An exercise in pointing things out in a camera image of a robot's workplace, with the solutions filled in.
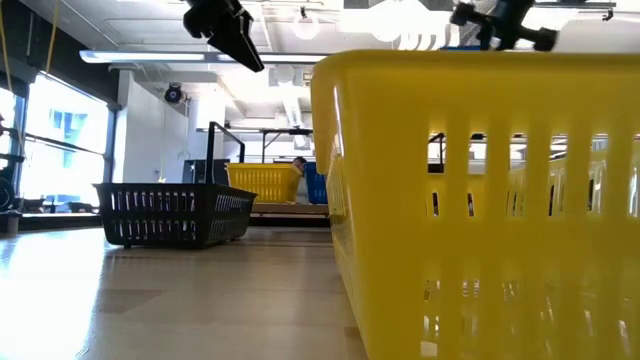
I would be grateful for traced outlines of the long linear ceiling light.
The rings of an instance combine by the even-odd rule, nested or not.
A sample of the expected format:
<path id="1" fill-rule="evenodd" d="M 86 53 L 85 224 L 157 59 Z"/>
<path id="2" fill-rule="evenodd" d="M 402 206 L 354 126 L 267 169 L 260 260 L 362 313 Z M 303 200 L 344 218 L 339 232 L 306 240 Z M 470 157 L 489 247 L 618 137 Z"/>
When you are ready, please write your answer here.
<path id="1" fill-rule="evenodd" d="M 90 64 L 115 63 L 237 63 L 231 56 L 218 52 L 151 52 L 81 50 L 81 59 Z M 263 53 L 264 64 L 315 64 L 327 54 Z"/>

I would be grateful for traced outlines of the wooden shelf black metal frame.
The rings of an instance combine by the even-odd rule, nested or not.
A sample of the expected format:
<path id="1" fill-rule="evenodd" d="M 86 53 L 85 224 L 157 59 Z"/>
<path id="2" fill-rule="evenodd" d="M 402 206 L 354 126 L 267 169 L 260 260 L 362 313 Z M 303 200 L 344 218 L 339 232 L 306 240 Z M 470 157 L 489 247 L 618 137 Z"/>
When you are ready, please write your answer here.
<path id="1" fill-rule="evenodd" d="M 205 179 L 215 180 L 214 171 L 216 154 L 216 135 L 222 134 L 221 142 L 233 141 L 237 144 L 238 161 L 245 160 L 246 145 L 223 125 L 210 122 L 208 129 Z M 297 227 L 297 228 L 329 228 L 329 210 L 327 205 L 295 204 L 295 203 L 260 203 L 254 200 L 250 210 L 250 227 Z"/>

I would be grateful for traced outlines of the large window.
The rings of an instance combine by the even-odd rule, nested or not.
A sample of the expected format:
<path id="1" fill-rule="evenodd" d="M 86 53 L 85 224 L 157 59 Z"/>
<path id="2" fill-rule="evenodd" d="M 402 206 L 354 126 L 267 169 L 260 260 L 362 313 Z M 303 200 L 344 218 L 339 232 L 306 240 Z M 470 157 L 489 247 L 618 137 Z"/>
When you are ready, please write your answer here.
<path id="1" fill-rule="evenodd" d="M 94 186 L 108 175 L 107 104 L 58 79 L 0 85 L 0 153 L 24 156 L 13 177 L 11 210 L 22 213 L 95 213 Z"/>

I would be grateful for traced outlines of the black computer monitor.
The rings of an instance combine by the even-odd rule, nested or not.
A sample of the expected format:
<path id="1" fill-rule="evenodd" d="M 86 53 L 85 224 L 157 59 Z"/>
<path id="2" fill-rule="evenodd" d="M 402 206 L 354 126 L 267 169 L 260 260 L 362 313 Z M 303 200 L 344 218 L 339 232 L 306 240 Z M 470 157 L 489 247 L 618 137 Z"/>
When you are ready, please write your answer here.
<path id="1" fill-rule="evenodd" d="M 229 185 L 228 172 L 226 165 L 229 163 L 228 159 L 214 159 L 212 165 L 212 182 L 218 185 Z M 185 160 L 183 164 L 183 183 L 196 183 L 204 184 L 206 180 L 206 160 L 205 159 L 192 159 Z"/>

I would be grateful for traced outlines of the black plastic basket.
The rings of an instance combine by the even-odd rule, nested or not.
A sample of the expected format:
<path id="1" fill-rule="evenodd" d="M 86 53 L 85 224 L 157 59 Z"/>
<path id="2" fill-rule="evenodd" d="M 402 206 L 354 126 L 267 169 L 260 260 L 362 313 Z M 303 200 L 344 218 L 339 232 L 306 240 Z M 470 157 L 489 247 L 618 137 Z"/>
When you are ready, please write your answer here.
<path id="1" fill-rule="evenodd" d="M 256 195 L 217 184 L 94 186 L 106 240 L 130 248 L 206 248 L 247 231 Z"/>

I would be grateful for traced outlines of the black metal rig frame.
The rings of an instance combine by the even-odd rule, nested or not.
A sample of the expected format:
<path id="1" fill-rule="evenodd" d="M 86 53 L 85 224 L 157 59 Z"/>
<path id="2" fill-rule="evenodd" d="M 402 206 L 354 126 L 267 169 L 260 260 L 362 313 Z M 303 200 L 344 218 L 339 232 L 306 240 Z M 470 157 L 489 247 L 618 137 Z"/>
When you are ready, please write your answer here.
<path id="1" fill-rule="evenodd" d="M 252 227 L 329 228 L 330 221 L 326 217 L 251 217 L 249 225 Z M 0 215 L 0 234 L 101 226 L 101 217 L 88 213 Z"/>

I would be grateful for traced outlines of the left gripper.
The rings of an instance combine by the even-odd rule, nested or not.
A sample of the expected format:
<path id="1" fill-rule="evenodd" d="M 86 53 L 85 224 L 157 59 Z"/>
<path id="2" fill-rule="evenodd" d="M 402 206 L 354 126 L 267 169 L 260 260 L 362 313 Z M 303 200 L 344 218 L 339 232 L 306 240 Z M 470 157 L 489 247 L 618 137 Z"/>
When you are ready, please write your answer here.
<path id="1" fill-rule="evenodd" d="M 250 37 L 254 19 L 239 0 L 184 1 L 183 26 L 193 38 L 209 38 L 209 45 L 253 72 L 264 69 Z"/>

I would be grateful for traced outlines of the yellow plastic basket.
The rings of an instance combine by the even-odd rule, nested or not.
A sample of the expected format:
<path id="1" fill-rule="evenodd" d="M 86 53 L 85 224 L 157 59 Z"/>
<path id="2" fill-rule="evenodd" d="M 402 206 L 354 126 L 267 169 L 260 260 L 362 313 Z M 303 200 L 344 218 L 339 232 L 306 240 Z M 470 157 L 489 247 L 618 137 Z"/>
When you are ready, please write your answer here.
<path id="1" fill-rule="evenodd" d="M 311 94 L 370 360 L 640 360 L 640 55 L 351 51 Z"/>
<path id="2" fill-rule="evenodd" d="M 231 187 L 257 195 L 256 203 L 294 203 L 301 173 L 294 169 L 231 169 Z"/>
<path id="3" fill-rule="evenodd" d="M 298 171 L 299 169 L 292 163 L 228 163 L 226 165 L 228 170 L 235 169 L 267 169 L 267 170 L 275 170 L 275 169 L 294 169 Z"/>

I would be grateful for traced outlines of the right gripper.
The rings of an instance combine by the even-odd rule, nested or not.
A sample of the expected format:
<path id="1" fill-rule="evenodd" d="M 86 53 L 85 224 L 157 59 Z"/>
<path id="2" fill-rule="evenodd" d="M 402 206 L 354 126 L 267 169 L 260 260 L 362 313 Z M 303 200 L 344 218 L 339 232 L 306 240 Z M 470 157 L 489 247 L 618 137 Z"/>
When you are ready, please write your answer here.
<path id="1" fill-rule="evenodd" d="M 497 0 L 491 13 L 481 13 L 471 3 L 460 2 L 453 10 L 450 23 L 463 27 L 468 23 L 479 27 L 481 51 L 512 50 L 519 40 L 533 44 L 533 50 L 550 52 L 558 31 L 541 27 L 531 29 L 522 25 L 535 0 Z"/>

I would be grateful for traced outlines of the white ceiling pipe bundle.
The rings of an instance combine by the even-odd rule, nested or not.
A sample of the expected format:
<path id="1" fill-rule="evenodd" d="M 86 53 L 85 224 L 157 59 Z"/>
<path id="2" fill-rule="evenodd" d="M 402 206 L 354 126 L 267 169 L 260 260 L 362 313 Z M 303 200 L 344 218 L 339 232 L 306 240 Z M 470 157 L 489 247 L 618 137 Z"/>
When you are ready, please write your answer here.
<path id="1" fill-rule="evenodd" d="M 421 33 L 404 33 L 400 36 L 398 50 L 435 51 L 446 47 L 456 47 L 460 43 L 460 32 L 451 24 L 437 25 Z"/>

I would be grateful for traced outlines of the black wheeled equipment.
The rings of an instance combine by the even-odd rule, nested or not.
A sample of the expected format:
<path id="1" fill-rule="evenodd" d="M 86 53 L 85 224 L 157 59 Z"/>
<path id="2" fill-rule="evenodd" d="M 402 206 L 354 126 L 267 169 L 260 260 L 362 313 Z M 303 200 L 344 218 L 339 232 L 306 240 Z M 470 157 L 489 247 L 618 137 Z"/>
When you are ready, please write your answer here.
<path id="1" fill-rule="evenodd" d="M 17 164 L 23 163 L 24 156 L 0 153 L 0 160 L 7 164 L 0 167 L 0 213 L 8 211 L 15 199 L 13 177 Z"/>

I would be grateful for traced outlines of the white ceiling vent duct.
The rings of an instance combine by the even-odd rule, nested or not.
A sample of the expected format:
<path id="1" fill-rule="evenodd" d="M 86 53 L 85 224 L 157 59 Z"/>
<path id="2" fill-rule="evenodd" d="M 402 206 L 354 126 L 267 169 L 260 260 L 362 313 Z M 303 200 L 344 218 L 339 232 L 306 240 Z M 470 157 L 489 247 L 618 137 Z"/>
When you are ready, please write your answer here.
<path id="1" fill-rule="evenodd" d="M 280 92 L 289 127 L 302 130 L 304 122 L 299 92 L 304 89 L 303 71 L 292 65 L 275 65 L 270 69 L 269 76 L 270 82 L 274 83 Z"/>

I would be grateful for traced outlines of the black metal rack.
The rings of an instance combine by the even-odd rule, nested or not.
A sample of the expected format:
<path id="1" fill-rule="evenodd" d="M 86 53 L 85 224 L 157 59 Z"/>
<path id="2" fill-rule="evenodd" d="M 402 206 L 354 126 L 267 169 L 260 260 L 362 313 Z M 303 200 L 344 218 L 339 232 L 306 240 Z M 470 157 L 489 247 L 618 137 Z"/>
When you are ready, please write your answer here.
<path id="1" fill-rule="evenodd" d="M 304 129 L 304 128 L 289 128 L 289 129 L 259 129 L 258 130 L 259 133 L 262 134 L 262 152 L 261 152 L 261 162 L 265 163 L 266 160 L 266 149 L 269 147 L 269 145 L 272 142 L 267 142 L 267 135 L 270 133 L 274 133 L 277 136 L 274 137 L 272 140 L 275 140 L 278 136 L 282 135 L 282 134 L 286 134 L 286 135 L 290 135 L 290 136 L 297 136 L 297 135 L 301 135 L 301 136 L 310 136 L 313 134 L 313 130 L 312 129 Z"/>

